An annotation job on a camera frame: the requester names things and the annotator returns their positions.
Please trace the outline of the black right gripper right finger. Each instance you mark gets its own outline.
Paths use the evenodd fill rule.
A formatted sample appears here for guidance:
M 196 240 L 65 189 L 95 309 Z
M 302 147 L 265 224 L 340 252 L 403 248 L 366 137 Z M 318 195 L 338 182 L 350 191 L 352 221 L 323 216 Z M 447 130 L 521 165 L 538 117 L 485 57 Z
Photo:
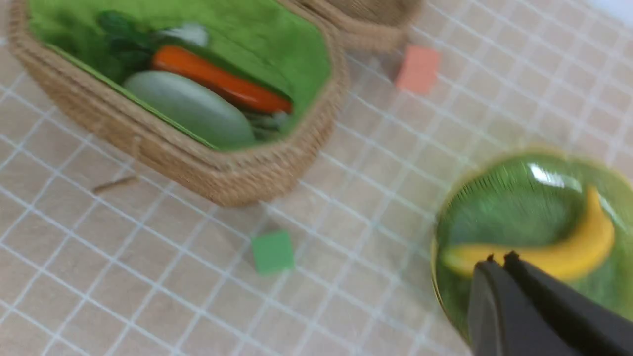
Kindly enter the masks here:
M 550 328 L 584 356 L 630 356 L 632 322 L 520 259 L 512 251 L 503 268 Z

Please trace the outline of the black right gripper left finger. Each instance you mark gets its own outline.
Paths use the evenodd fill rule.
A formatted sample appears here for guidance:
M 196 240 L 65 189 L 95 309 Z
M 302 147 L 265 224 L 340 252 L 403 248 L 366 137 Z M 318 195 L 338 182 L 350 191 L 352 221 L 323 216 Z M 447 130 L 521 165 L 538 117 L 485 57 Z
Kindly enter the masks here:
M 475 356 L 578 356 L 492 258 L 475 266 L 467 313 Z

